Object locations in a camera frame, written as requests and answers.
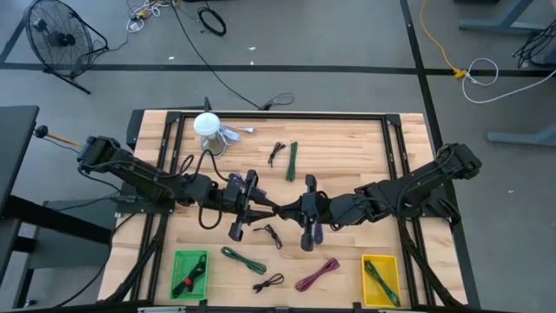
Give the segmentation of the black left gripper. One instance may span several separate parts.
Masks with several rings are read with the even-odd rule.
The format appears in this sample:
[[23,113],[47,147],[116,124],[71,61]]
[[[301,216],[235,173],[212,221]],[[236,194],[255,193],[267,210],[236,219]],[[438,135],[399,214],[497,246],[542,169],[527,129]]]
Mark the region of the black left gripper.
[[237,176],[231,175],[224,191],[224,203],[229,210],[236,214],[235,220],[231,223],[228,236],[234,241],[241,241],[243,237],[244,225],[275,216],[274,212],[252,210],[250,201],[254,192],[254,202],[270,208],[278,207],[278,204],[269,200],[264,191],[256,188],[258,176],[255,170],[248,170],[246,178],[241,180]]

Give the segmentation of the grey desk leg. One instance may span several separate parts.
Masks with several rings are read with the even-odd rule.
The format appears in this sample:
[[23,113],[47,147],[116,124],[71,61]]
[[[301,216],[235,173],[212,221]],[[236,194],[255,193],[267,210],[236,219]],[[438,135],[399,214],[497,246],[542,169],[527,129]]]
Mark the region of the grey desk leg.
[[538,133],[504,133],[488,132],[486,139],[489,143],[510,143],[556,147],[556,125],[550,126]]
[[516,3],[501,18],[494,20],[486,19],[461,19],[459,28],[461,30],[482,31],[534,31],[539,27],[531,23],[518,22],[519,17],[525,12],[533,0],[516,0]]

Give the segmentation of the black metal table frame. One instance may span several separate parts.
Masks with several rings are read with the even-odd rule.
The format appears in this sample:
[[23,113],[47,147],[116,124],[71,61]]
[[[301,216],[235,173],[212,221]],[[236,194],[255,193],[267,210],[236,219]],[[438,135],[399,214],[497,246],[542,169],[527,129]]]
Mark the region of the black metal table frame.
[[[341,114],[308,112],[222,112],[226,125],[250,126],[255,134],[230,147],[202,173],[256,170],[260,187],[277,203],[292,203],[313,175],[329,196],[350,193],[374,181],[400,176],[430,162],[434,152],[420,114]],[[283,246],[262,232],[262,222],[247,226],[243,239],[228,237],[233,217],[206,213],[209,230],[197,222],[196,206],[177,207],[163,243],[155,304],[168,305],[177,250],[208,252],[207,299],[210,310],[246,312],[352,310],[363,303],[361,256],[401,256],[397,222],[387,217],[340,231],[327,230],[314,250],[301,249],[301,229],[273,217]]]

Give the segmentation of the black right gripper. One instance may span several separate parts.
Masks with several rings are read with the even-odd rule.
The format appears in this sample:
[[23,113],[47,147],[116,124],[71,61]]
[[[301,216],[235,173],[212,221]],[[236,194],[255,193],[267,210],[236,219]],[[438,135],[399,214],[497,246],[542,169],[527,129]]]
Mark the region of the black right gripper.
[[281,212],[281,219],[295,221],[303,228],[301,248],[304,251],[312,251],[314,249],[314,225],[324,223],[330,218],[329,199],[317,190],[315,176],[306,175],[305,184],[307,191],[302,196],[290,204],[276,206],[275,211]]

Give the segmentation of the black floor fan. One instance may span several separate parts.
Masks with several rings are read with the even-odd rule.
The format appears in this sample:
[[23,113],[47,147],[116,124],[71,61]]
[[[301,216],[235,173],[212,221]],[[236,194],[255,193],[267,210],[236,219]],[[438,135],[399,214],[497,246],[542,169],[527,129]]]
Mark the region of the black floor fan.
[[26,37],[43,72],[89,94],[76,78],[109,49],[106,37],[61,0],[34,0],[23,20]]

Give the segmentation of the white funnel-shaped lamp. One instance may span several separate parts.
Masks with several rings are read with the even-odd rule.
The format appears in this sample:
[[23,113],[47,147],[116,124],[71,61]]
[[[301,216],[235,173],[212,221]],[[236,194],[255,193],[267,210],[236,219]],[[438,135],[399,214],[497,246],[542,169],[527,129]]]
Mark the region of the white funnel-shaped lamp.
[[227,143],[221,133],[221,121],[211,112],[203,112],[194,121],[194,131],[200,137],[201,151],[210,150],[215,157],[222,155]]

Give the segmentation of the green plastic basket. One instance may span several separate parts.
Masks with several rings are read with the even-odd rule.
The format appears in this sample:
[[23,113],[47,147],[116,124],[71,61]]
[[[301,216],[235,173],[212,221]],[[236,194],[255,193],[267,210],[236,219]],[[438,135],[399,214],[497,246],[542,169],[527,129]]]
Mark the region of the green plastic basket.
[[206,250],[177,250],[174,254],[169,299],[206,299],[209,253]]

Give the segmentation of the black desk base frame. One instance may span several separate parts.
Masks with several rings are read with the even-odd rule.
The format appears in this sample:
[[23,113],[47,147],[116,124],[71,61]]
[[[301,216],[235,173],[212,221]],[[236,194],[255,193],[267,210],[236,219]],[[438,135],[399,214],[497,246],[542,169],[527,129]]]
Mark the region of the black desk base frame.
[[13,308],[20,309],[27,301],[34,269],[30,267],[31,255],[38,247],[38,231],[48,229],[93,243],[111,245],[113,232],[78,217],[64,214],[18,196],[8,196],[0,205],[0,285],[14,251],[28,254],[23,274],[17,285]]

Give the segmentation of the yellow plastic basket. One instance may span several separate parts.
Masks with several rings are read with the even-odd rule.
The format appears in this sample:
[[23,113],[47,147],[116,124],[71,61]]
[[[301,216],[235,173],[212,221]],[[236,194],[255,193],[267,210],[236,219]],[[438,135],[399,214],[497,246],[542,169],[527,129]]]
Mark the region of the yellow plastic basket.
[[389,255],[361,256],[363,302],[368,307],[400,308],[397,259]]

